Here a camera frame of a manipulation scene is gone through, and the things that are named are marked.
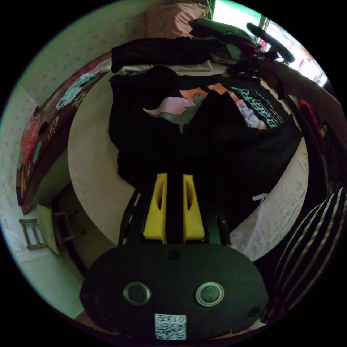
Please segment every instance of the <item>pillow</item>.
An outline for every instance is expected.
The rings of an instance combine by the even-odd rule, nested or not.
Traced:
[[[188,24],[190,20],[202,18],[209,9],[202,4],[179,3],[174,5],[161,5],[146,12],[146,37],[165,37],[174,39],[180,36],[189,36],[192,30]]]

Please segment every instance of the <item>wooden chair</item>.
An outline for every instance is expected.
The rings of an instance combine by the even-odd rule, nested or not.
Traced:
[[[75,232],[70,221],[70,216],[78,213],[78,210],[52,212],[51,209],[37,205],[37,219],[20,219],[27,242],[28,250],[36,250],[42,247],[50,247],[56,254],[59,254],[58,247],[63,243],[84,235],[85,231]],[[31,227],[36,243],[32,244],[29,238],[27,227]],[[37,234],[37,227],[40,230],[44,242],[41,242]]]

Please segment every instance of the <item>patterned wallpaper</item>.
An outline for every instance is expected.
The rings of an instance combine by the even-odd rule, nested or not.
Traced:
[[[145,37],[145,11],[165,0],[117,1],[79,19],[38,53],[14,89],[0,124],[0,217],[7,242],[20,261],[41,257],[28,251],[18,219],[15,184],[20,138],[26,120],[75,71],[125,42]],[[26,215],[35,218],[35,211]]]

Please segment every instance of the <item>curtain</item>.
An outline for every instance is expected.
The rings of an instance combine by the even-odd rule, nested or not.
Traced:
[[[208,7],[209,12],[206,15],[207,19],[212,19],[213,18],[213,12],[214,12],[214,8],[216,5],[216,0],[192,0],[192,2],[194,3],[198,3],[198,4],[203,4],[206,7]]]

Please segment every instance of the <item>wall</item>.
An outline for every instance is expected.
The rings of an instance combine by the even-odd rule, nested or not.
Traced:
[[[59,85],[90,60],[112,47],[145,35],[145,11],[160,0],[117,1],[77,20],[59,33],[30,63],[14,87],[0,124],[1,228],[14,259],[38,293],[56,309],[75,318],[82,306],[82,278],[65,252],[28,251],[18,222],[16,167],[26,120]],[[26,218],[35,218],[33,210]]]
[[[92,59],[145,36],[145,11],[165,0],[117,1],[86,15],[61,32],[37,55],[21,85],[42,104],[69,76]]]

